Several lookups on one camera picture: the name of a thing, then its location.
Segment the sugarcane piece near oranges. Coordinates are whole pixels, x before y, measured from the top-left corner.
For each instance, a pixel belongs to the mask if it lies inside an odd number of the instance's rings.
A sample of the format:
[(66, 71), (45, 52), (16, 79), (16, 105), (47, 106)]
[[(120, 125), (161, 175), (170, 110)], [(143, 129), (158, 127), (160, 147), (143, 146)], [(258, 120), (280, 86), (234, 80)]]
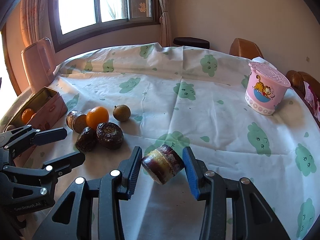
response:
[(67, 126), (74, 132), (80, 134), (86, 127), (86, 115), (80, 111), (70, 111), (66, 117)]

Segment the brown framed window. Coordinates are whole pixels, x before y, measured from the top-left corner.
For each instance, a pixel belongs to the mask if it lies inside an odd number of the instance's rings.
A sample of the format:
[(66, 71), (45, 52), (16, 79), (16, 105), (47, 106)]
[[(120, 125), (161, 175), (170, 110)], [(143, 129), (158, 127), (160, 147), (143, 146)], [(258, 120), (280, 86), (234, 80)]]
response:
[(158, 0), (48, 0), (54, 50), (116, 30), (159, 23)]

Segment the pink metal tin box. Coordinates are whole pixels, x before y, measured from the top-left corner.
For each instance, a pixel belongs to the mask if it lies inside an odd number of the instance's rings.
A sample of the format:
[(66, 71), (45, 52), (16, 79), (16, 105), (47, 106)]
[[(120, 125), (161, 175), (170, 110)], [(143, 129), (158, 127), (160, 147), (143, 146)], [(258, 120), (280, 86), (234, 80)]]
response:
[(67, 106), (60, 93), (49, 87), (43, 87), (32, 95), (17, 113), (5, 116), (1, 121), (5, 130), (24, 126), (22, 114), (26, 109), (34, 111), (33, 117), (27, 122), (32, 128), (46, 131), (67, 112)]

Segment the pink curtain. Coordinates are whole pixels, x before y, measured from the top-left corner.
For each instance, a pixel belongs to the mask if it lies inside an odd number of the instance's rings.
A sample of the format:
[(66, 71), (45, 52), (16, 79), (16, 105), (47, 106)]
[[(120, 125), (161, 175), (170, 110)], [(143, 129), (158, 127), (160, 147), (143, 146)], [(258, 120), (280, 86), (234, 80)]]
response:
[(25, 47), (42, 38), (46, 0), (22, 0), (20, 3), (20, 29)]
[(170, 22), (170, 0), (159, 0), (161, 7), (160, 22), (160, 44), (162, 47), (170, 47), (172, 44), (171, 22)]

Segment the right pink curtain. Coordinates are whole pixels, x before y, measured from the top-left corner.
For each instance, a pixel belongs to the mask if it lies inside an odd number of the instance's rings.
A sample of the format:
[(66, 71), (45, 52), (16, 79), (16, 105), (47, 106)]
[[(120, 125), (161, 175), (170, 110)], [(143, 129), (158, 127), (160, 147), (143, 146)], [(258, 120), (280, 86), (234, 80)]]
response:
[(170, 22), (170, 0), (159, 0), (161, 7), (160, 22), (160, 44), (162, 47), (170, 47), (172, 44), (171, 22)]

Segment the dark red date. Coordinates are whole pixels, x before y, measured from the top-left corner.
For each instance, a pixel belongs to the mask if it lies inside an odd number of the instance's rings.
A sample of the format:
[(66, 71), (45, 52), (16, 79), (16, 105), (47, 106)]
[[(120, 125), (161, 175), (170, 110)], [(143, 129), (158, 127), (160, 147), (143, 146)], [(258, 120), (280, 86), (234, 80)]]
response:
[(96, 131), (90, 127), (85, 127), (79, 134), (75, 147), (82, 153), (93, 151), (98, 144)]

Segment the white green cloud tablecloth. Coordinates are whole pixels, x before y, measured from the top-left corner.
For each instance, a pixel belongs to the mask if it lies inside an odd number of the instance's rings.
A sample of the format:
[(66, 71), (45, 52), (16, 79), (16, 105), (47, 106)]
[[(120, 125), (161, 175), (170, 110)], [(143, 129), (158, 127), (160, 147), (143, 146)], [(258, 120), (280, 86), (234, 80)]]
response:
[(319, 239), (319, 126), (288, 89), (272, 114), (245, 100), (250, 61), (213, 50), (157, 43), (90, 51), (57, 66), (50, 88), (68, 111), (127, 105), (119, 150), (101, 146), (61, 177), (59, 198), (77, 177), (101, 178), (135, 146), (189, 146), (220, 176), (250, 179), (291, 239)]

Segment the orange in tin back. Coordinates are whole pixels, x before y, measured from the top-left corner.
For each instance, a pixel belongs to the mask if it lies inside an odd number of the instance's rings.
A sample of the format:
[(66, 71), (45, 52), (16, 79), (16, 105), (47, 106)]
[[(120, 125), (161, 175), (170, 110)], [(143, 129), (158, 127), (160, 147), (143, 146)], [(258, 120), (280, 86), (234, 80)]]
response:
[(31, 109), (31, 108), (27, 108), (23, 111), (22, 115), (21, 115), (21, 120), (24, 124), (27, 124), (31, 118), (34, 116), (36, 112)]

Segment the cut purple sugarcane piece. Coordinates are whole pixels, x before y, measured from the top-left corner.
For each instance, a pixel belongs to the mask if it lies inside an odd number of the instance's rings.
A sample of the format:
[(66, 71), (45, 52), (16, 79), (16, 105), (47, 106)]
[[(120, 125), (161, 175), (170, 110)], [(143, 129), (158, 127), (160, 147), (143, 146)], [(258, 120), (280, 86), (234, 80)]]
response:
[(149, 176), (161, 185), (184, 169), (182, 158), (167, 144), (159, 146), (144, 156), (141, 165)]

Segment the pink cartoon cat cup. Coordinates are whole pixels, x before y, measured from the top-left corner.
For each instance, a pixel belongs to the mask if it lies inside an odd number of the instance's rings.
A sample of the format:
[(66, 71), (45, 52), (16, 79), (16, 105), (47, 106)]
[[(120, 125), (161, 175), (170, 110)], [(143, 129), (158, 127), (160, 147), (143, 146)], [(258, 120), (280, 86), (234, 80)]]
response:
[(251, 69), (245, 100), (262, 115), (272, 115), (290, 88), (289, 80), (277, 69), (260, 62), (250, 62)]

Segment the black round stool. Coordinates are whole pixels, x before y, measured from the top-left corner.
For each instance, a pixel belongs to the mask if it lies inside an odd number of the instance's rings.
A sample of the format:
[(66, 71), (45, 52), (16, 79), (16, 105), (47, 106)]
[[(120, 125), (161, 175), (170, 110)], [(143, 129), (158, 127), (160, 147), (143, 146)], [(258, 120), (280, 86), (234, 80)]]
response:
[(189, 46), (202, 49), (210, 49), (210, 42), (195, 37), (176, 37), (173, 40), (173, 44), (177, 46)]

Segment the brown leather sofa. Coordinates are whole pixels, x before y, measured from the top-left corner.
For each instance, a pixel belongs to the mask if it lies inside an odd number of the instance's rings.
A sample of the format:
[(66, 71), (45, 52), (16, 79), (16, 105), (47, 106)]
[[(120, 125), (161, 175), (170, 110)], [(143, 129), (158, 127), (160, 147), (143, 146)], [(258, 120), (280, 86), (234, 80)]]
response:
[[(291, 87), (295, 90), (295, 92), (300, 96), (300, 98), (303, 100), (305, 105), (308, 107), (309, 111), (311, 112), (310, 105), (305, 101), (305, 87), (304, 87), (304, 81), (307, 82), (311, 88), (313, 89), (314, 93), (316, 94), (317, 98), (319, 98), (319, 82), (312, 77), (310, 74), (306, 72), (297, 72), (295, 70), (289, 70), (286, 74), (287, 79), (291, 83)], [(313, 116), (315, 119), (315, 122), (319, 126), (319, 121)]]

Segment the left pink curtain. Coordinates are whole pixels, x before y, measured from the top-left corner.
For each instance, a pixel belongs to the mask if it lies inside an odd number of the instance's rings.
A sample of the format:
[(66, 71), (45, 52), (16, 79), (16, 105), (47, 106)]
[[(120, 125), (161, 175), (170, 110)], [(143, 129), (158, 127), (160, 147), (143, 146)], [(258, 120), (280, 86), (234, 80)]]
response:
[(46, 0), (22, 0), (20, 3), (20, 29), (25, 47), (42, 38)]

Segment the dark water chestnut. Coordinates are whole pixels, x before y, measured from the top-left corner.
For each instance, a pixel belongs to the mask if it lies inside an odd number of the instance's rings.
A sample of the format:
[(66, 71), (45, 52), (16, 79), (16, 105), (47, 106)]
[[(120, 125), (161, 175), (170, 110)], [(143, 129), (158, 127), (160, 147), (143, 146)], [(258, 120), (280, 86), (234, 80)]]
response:
[(108, 150), (117, 150), (123, 144), (123, 132), (115, 123), (100, 123), (97, 126), (96, 133), (99, 144)]

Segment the orange on table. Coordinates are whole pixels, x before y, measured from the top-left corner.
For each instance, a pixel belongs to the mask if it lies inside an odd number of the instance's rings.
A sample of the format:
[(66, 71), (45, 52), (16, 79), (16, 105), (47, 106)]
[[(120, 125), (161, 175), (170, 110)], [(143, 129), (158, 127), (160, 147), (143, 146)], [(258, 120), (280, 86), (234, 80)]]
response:
[(105, 107), (98, 106), (91, 109), (86, 114), (86, 124), (92, 129), (97, 129), (100, 123), (109, 121), (109, 113)]

